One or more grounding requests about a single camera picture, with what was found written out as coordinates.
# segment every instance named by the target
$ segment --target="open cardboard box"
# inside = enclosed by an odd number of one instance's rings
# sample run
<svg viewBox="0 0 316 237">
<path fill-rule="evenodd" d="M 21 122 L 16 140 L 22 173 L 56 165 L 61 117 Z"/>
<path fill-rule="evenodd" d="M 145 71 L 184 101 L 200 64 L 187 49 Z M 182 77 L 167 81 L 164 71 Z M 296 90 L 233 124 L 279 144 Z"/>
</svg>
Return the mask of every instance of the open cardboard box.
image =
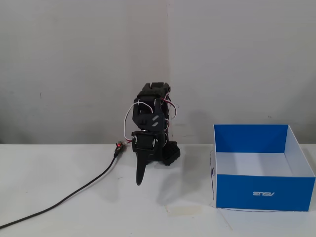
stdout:
<svg viewBox="0 0 316 237">
<path fill-rule="evenodd" d="M 315 176 L 289 125 L 214 125 L 216 207 L 308 211 Z"/>
</svg>

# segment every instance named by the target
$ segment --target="white wire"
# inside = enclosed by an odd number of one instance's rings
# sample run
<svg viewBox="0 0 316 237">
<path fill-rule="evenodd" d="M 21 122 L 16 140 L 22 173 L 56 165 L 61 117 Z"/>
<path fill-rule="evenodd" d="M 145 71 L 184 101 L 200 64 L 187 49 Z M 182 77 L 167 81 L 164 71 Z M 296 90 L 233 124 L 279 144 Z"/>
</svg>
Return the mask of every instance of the white wire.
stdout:
<svg viewBox="0 0 316 237">
<path fill-rule="evenodd" d="M 166 119 L 165 118 L 165 120 L 167 120 L 167 121 L 174 120 L 177 117 L 177 107 L 170 100 L 163 100 L 163 101 L 166 102 L 166 103 L 169 103 L 170 105 L 172 105 L 174 107 L 174 111 L 175 111 L 174 112 L 174 117 L 172 119 Z"/>
<path fill-rule="evenodd" d="M 168 95 L 169 95 L 169 92 L 166 94 L 166 96 L 164 97 L 164 99 L 166 99 L 166 98 L 168 97 Z"/>
<path fill-rule="evenodd" d="M 129 110 L 127 111 L 127 113 L 126 113 L 126 115 L 125 115 L 125 119 L 124 119 L 124 137 L 125 137 L 125 139 L 127 140 L 127 141 L 132 141 L 132 140 L 130 140 L 130 139 L 128 139 L 127 137 L 126 137 L 126 119 L 127 119 L 127 116 L 128 116 L 128 114 L 129 114 L 129 112 L 130 112 L 130 110 L 134 107 L 134 105 L 139 105 L 139 104 L 144 104 L 144 105 L 146 105 L 147 107 L 149 107 L 150 108 L 150 111 L 153 113 L 154 111 L 153 111 L 153 108 L 152 107 L 150 107 L 150 105 L 148 105 L 148 104 L 146 104 L 146 103 L 144 103 L 144 102 L 136 102 L 136 103 L 134 103 L 134 104 L 132 104 L 131 106 L 130 106 L 130 108 L 129 108 Z"/>
</svg>

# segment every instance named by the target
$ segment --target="blue and white box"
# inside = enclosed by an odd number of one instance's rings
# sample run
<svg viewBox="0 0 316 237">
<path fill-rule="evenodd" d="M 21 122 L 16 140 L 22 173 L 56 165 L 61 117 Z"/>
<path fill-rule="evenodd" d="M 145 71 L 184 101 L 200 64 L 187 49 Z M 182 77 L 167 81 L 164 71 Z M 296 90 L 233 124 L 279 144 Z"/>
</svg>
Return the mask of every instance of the blue and white box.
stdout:
<svg viewBox="0 0 316 237">
<path fill-rule="evenodd" d="M 216 207 L 308 211 L 315 182 L 289 125 L 214 125 Z"/>
</svg>

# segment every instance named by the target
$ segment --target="white wall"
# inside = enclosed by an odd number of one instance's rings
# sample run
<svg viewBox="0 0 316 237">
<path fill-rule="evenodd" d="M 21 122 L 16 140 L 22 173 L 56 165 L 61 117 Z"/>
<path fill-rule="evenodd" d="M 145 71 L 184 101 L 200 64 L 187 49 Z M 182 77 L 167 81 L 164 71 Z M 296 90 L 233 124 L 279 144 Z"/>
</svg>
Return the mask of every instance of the white wall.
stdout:
<svg viewBox="0 0 316 237">
<path fill-rule="evenodd" d="M 213 123 L 290 124 L 316 143 L 316 1 L 169 2 L 173 135 L 212 143 Z"/>
<path fill-rule="evenodd" d="M 315 143 L 315 12 L 313 0 L 2 0 L 0 140 L 113 143 L 143 84 L 166 81 L 179 143 L 212 143 L 213 123 L 289 123 Z"/>
<path fill-rule="evenodd" d="M 170 81 L 166 13 L 163 0 L 0 1 L 1 141 L 122 139 L 143 85 Z"/>
</svg>

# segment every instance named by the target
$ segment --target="cable connector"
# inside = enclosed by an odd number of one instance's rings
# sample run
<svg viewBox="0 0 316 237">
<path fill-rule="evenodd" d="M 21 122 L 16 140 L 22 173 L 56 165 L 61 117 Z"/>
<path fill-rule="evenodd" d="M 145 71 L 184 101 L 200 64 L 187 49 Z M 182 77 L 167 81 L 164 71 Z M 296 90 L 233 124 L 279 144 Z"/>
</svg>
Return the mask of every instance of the cable connector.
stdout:
<svg viewBox="0 0 316 237">
<path fill-rule="evenodd" d="M 120 153 L 122 153 L 125 149 L 125 143 L 123 141 L 119 141 L 116 143 L 116 148 L 114 152 L 114 157 L 117 157 Z"/>
</svg>

